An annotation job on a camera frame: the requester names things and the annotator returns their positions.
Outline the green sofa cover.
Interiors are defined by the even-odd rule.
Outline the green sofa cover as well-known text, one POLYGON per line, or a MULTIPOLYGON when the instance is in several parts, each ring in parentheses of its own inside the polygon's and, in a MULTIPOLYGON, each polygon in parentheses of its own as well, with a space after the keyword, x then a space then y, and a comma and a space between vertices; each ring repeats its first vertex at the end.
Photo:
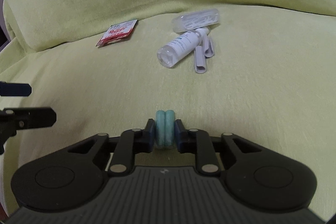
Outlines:
POLYGON ((56 123, 10 138, 1 156, 1 204, 18 208, 10 180, 22 165, 105 132, 142 127, 171 109, 186 127, 232 132, 309 166, 311 208, 335 213, 335 0, 4 0, 10 34, 1 80, 28 83, 27 98, 1 107, 49 106, 56 123), (217 9, 203 47, 172 68, 157 50, 179 35, 172 20, 217 9), (97 47, 110 26, 138 22, 127 38, 97 47))

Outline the grey plastic clip front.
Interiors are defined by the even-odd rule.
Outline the grey plastic clip front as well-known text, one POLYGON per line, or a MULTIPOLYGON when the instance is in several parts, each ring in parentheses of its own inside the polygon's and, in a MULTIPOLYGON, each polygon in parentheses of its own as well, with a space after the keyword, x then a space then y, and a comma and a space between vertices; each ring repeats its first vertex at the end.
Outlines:
POLYGON ((207 71, 206 58, 202 46, 197 46, 194 49, 194 69, 198 74, 203 74, 207 71))

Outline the teal AA battery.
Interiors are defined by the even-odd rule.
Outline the teal AA battery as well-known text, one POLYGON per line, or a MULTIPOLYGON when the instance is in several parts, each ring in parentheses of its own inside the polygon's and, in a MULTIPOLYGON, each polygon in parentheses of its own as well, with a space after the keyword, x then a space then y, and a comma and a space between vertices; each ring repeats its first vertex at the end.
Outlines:
POLYGON ((155 139, 158 147, 165 146, 165 120, 166 113, 158 110, 155 114, 155 139))
POLYGON ((175 112, 173 110, 167 110, 165 112, 165 146, 171 147, 174 145, 174 122, 175 112))

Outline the clear plastic case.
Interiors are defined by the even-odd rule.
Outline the clear plastic case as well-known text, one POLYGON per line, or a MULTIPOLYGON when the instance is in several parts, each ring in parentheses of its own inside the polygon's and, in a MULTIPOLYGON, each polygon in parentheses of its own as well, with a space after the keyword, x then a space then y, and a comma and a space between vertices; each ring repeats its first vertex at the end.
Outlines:
POLYGON ((176 33, 196 30, 197 28, 212 26, 220 22, 220 14, 217 9, 209 9, 191 12, 177 16, 172 20, 173 31, 176 33))

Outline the red white packet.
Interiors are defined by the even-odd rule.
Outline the red white packet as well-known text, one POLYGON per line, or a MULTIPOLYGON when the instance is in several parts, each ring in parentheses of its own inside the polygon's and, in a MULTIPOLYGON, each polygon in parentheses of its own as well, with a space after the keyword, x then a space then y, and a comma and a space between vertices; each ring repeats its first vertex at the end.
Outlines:
POLYGON ((127 22, 122 22, 118 24, 114 24, 108 28, 108 30, 104 33, 101 39, 97 42, 97 47, 102 47, 110 42, 115 42, 124 38, 127 38, 133 32, 135 25, 138 20, 129 20, 127 22))

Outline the clear spray bottle white label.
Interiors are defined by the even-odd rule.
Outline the clear spray bottle white label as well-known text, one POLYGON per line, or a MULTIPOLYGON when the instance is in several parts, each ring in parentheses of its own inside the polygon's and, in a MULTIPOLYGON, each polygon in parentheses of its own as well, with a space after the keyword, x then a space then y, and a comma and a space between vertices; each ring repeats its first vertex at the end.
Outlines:
POLYGON ((159 63, 165 68, 172 68, 197 46, 200 46, 203 38, 210 33, 208 27, 186 31, 177 38, 157 50, 159 63))

